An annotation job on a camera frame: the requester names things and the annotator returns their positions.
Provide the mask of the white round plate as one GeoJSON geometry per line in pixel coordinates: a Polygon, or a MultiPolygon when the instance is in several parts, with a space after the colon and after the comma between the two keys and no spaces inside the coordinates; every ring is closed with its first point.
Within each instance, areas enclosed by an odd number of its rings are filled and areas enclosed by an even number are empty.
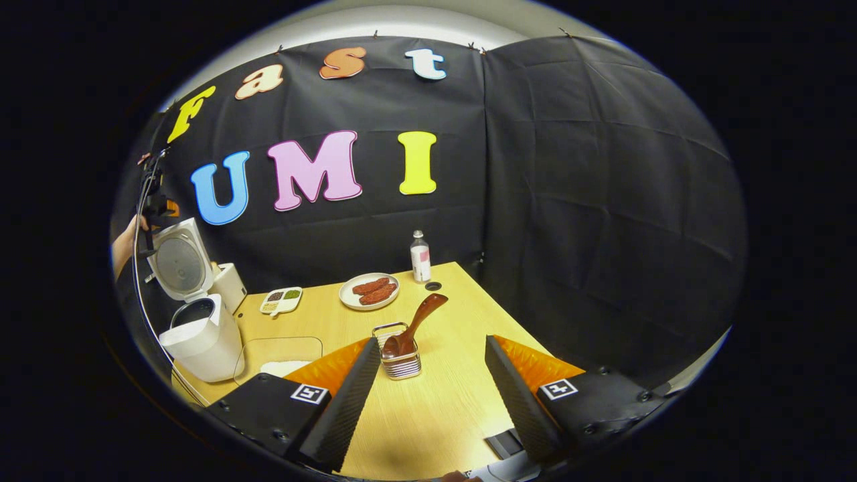
{"type": "Polygon", "coordinates": [[[366,274],[361,274],[355,276],[354,278],[350,278],[348,281],[340,287],[339,290],[339,299],[340,302],[343,303],[346,307],[350,309],[355,309],[356,311],[373,311],[374,309],[380,309],[386,307],[386,305],[392,304],[395,299],[398,298],[400,283],[399,280],[391,274],[386,274],[385,272],[367,272],[366,274]],[[370,282],[376,280],[377,278],[388,277],[390,283],[396,283],[398,285],[398,289],[392,293],[392,296],[379,304],[363,306],[360,305],[359,299],[361,296],[352,293],[352,287],[358,286],[360,284],[364,284],[365,282],[370,282]]]}

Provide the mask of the white rice cooker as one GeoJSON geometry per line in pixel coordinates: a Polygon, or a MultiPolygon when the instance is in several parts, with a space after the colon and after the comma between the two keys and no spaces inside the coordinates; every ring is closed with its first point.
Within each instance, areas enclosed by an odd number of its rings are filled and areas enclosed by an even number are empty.
{"type": "Polygon", "coordinates": [[[158,341],[169,356],[203,382],[222,382],[244,363],[234,314],[221,296],[210,294],[214,281],[211,259],[193,218],[163,229],[153,237],[156,253],[148,256],[159,286],[180,301],[169,327],[158,341]]]}

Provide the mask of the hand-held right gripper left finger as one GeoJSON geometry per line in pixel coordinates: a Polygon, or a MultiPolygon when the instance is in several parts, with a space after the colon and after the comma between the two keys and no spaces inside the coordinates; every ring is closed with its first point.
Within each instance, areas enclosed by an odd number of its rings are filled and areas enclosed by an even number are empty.
{"type": "Polygon", "coordinates": [[[251,376],[205,412],[274,457],[339,472],[380,362],[367,337],[288,376],[251,376]]]}

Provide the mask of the clear plastic container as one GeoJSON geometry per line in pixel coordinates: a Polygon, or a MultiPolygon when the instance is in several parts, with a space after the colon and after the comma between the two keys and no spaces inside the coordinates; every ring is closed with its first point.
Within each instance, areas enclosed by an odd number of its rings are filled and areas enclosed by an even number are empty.
{"type": "Polygon", "coordinates": [[[260,374],[283,378],[323,355],[323,344],[316,337],[251,339],[242,347],[244,363],[236,364],[234,382],[244,384],[260,374]]]}

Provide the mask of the black backdrop cloth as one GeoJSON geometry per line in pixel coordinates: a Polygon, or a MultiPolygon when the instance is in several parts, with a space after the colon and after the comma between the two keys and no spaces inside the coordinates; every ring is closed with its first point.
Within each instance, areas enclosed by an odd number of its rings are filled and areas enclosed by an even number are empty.
{"type": "Polygon", "coordinates": [[[422,231],[548,351],[654,388],[734,323],[740,181],[679,86],[627,47],[543,37],[485,54],[343,37],[206,80],[140,134],[137,161],[252,293],[410,268],[422,231]]]}

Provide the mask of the wire metal chopstick holder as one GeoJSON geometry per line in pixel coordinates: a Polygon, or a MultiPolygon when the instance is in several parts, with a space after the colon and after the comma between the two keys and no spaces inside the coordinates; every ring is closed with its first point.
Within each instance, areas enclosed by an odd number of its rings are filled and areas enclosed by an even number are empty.
{"type": "Polygon", "coordinates": [[[413,341],[413,349],[409,353],[390,357],[384,355],[384,347],[388,339],[395,335],[401,335],[407,330],[409,325],[403,321],[397,323],[389,323],[379,325],[373,328],[372,336],[376,338],[378,347],[382,352],[382,368],[386,375],[392,380],[404,380],[418,376],[422,371],[422,362],[420,362],[419,348],[416,341],[413,341]]]}

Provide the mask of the clear bottle with pink label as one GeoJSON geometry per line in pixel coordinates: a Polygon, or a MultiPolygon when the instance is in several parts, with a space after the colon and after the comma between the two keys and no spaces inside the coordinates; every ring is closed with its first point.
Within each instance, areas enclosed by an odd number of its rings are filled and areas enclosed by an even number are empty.
{"type": "Polygon", "coordinates": [[[431,281],[431,250],[422,231],[414,231],[412,237],[410,260],[413,277],[418,283],[428,283],[431,281]]]}

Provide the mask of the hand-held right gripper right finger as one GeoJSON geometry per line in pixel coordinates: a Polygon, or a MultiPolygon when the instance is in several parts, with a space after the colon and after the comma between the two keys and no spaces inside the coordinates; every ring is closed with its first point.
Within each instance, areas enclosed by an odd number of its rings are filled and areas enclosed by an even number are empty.
{"type": "Polygon", "coordinates": [[[485,364],[524,450],[542,466],[598,457],[670,406],[619,370],[583,370],[498,335],[485,339],[485,364]]]}

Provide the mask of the brown wooden spoon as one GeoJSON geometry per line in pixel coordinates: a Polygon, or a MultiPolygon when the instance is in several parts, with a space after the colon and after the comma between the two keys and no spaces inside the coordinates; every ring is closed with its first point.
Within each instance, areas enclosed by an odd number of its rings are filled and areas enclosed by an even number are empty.
{"type": "Polygon", "coordinates": [[[443,294],[429,294],[429,296],[427,296],[426,299],[420,303],[419,308],[417,308],[410,326],[407,327],[407,329],[405,329],[403,333],[399,333],[398,335],[391,335],[388,339],[386,339],[382,347],[382,359],[395,359],[395,357],[401,357],[404,355],[415,353],[416,330],[419,329],[420,324],[422,324],[422,322],[429,315],[435,312],[442,305],[446,304],[447,301],[448,297],[444,296],[443,294]]]}

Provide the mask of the white divided bean dish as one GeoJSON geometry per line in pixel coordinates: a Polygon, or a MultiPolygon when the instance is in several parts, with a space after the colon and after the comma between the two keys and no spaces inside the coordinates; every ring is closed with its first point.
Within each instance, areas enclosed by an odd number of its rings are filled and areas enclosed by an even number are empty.
{"type": "Polygon", "coordinates": [[[266,294],[261,302],[260,312],[270,317],[276,317],[281,313],[289,313],[297,308],[303,296],[303,288],[289,287],[279,288],[266,294]]]}

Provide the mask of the white toaster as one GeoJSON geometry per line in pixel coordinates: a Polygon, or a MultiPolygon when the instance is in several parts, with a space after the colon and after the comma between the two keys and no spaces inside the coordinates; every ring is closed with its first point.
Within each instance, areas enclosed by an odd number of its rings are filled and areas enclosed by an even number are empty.
{"type": "Polygon", "coordinates": [[[235,314],[247,296],[247,290],[238,269],[234,263],[218,264],[211,262],[211,267],[214,281],[212,281],[209,293],[220,295],[224,306],[229,309],[230,313],[235,314]]]}

